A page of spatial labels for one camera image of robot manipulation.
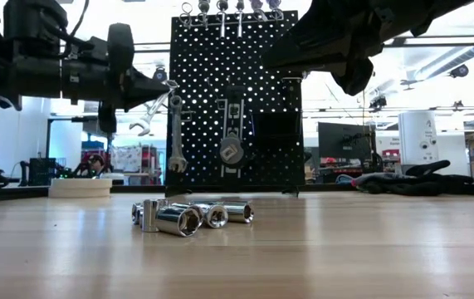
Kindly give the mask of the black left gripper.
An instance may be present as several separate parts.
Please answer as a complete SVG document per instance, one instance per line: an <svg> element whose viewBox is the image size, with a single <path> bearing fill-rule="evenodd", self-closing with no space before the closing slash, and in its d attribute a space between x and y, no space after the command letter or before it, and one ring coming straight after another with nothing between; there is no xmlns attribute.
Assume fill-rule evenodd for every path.
<svg viewBox="0 0 474 299"><path fill-rule="evenodd" d="M116 132L117 109L132 110L170 90L133 67L134 40L128 24L111 24L105 40L91 37L76 46L77 53L63 61L64 96L97 101L99 127L105 133ZM134 91L155 93L126 96Z"/></svg>

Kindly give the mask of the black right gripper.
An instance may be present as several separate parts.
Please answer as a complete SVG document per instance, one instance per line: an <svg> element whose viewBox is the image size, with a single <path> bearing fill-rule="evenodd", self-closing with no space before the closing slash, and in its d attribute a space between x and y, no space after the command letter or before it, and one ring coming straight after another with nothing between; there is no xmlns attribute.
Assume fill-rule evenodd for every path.
<svg viewBox="0 0 474 299"><path fill-rule="evenodd" d="M312 0L317 16L304 16L263 53L266 69L328 71L344 93L365 89L383 50L381 30L390 0Z"/></svg>

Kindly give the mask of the large chrome combination wrench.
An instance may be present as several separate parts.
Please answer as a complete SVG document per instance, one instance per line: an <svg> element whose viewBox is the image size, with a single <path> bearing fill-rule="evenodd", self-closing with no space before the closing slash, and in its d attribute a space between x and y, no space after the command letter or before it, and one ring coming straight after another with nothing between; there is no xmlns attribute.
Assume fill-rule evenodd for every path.
<svg viewBox="0 0 474 299"><path fill-rule="evenodd" d="M188 161L183 156L182 146L182 105L180 96L172 96L169 100L172 113L172 153L168 161L169 170L176 173L184 173L188 166Z"/></svg>

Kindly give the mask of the grey black handled screwdriver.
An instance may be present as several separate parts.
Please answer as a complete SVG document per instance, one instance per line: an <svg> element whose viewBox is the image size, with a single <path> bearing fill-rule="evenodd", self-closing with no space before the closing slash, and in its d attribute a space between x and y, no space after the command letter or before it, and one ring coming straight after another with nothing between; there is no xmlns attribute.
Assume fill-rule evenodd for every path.
<svg viewBox="0 0 474 299"><path fill-rule="evenodd" d="M236 5L236 12L235 12L235 17L237 19L237 38L242 39L242 32L243 32L243 15L244 15L244 0L237 0L237 5Z"/></svg>
<svg viewBox="0 0 474 299"><path fill-rule="evenodd" d="M220 38L226 38L226 24L227 19L227 10L228 10L228 0L218 0L217 1L217 19L220 22Z"/></svg>
<svg viewBox="0 0 474 299"><path fill-rule="evenodd" d="M198 0L198 9L200 10L198 19L205 27L208 27L208 11L210 9L210 0Z"/></svg>

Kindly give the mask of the large chrome socket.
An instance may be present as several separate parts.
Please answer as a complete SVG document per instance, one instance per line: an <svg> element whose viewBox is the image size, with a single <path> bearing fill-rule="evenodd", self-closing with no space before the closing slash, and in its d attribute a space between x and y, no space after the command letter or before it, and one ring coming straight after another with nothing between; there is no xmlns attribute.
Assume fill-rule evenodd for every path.
<svg viewBox="0 0 474 299"><path fill-rule="evenodd" d="M161 208L155 218L155 226L159 231L183 238L193 236L198 231L200 224L200 214L190 207L168 206Z"/></svg>

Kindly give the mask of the long chrome socket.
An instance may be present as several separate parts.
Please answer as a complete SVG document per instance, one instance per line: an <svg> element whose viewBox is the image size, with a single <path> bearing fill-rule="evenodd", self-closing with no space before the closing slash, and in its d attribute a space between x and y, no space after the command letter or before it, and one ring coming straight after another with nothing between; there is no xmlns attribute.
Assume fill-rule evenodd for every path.
<svg viewBox="0 0 474 299"><path fill-rule="evenodd" d="M229 222L251 223L254 219L255 210L248 202L222 202L222 206L227 210Z"/></svg>

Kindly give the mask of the black pegboard bin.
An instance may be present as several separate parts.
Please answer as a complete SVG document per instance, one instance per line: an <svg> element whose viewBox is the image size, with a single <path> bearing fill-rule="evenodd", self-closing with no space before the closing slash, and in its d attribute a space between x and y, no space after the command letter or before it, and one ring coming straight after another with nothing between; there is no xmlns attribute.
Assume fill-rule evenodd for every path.
<svg viewBox="0 0 474 299"><path fill-rule="evenodd" d="M295 144L303 135L301 113L298 111L254 113L252 131L255 141L262 145Z"/></svg>

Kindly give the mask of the person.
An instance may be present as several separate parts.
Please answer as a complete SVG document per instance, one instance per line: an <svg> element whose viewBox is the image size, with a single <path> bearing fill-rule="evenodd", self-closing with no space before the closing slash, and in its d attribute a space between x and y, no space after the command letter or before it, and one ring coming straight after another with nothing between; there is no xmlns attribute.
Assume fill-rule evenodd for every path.
<svg viewBox="0 0 474 299"><path fill-rule="evenodd" d="M104 158L99 154L92 154L87 159L80 176L83 178L100 177L103 173L108 172L108 166Z"/></svg>

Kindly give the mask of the black computer monitor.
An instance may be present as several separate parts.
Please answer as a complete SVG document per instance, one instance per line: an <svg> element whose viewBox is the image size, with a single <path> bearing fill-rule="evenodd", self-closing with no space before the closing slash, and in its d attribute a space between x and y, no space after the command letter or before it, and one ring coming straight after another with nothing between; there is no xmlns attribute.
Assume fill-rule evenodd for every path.
<svg viewBox="0 0 474 299"><path fill-rule="evenodd" d="M367 125L320 122L318 139L321 158L369 159L374 130Z"/></svg>

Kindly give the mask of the white masking tape roll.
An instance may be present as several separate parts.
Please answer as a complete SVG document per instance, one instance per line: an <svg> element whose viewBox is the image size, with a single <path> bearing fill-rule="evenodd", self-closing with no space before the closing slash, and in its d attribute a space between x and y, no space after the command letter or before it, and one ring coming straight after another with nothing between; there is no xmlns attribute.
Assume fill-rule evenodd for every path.
<svg viewBox="0 0 474 299"><path fill-rule="evenodd" d="M111 179L53 179L48 197L54 199L87 199L107 197Z"/></svg>

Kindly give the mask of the black plastic crate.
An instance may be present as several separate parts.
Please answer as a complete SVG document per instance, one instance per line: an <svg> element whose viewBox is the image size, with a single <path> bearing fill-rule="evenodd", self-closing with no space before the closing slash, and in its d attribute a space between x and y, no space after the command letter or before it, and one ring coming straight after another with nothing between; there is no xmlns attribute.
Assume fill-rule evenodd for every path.
<svg viewBox="0 0 474 299"><path fill-rule="evenodd" d="M31 158L28 167L28 184L30 186L49 186L55 173L55 159Z"/></svg>

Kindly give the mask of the white cylindrical appliance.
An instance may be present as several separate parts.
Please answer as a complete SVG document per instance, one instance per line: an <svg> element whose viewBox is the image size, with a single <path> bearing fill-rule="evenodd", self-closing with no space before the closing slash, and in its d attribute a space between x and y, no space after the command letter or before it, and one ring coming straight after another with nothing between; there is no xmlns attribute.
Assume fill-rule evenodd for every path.
<svg viewBox="0 0 474 299"><path fill-rule="evenodd" d="M403 165L418 165L438 160L434 112L413 110L398 116L400 158Z"/></svg>

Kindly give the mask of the work glove with red cuff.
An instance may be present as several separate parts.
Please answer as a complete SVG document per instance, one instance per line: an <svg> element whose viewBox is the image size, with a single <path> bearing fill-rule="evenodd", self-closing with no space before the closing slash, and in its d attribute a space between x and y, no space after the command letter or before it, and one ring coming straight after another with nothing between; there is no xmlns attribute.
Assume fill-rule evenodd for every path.
<svg viewBox="0 0 474 299"><path fill-rule="evenodd" d="M404 196L438 196L446 191L439 177L415 177L404 174L371 173L359 177L340 174L335 182L348 184L368 194L397 194Z"/></svg>

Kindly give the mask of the black work glove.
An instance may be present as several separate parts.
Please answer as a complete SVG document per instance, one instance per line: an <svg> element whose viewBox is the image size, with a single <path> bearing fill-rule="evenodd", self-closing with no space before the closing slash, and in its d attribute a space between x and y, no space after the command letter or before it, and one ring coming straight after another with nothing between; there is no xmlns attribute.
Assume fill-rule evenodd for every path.
<svg viewBox="0 0 474 299"><path fill-rule="evenodd" d="M404 173L408 177L413 177L419 183L439 183L444 186L473 184L474 179L461 174L438 174L441 169L450 166L449 160L440 160L429 164L414 165Z"/></svg>

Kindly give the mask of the black aluminium table frame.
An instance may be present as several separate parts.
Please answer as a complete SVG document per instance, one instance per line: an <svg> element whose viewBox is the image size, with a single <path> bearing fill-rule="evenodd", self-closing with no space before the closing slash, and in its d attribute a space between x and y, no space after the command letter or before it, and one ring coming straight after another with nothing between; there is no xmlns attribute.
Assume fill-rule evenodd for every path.
<svg viewBox="0 0 474 299"><path fill-rule="evenodd" d="M193 187L165 187L163 185L116 185L110 189L112 194L215 194L215 193L276 193L276 194L302 194L302 193L327 193L355 191L356 188L347 184L307 184L299 187L282 186L241 186L236 189L219 186L193 186ZM466 185L450 194L474 195L474 184ZM42 198L48 195L48 187L10 187L0 189L0 201L16 199Z"/></svg>

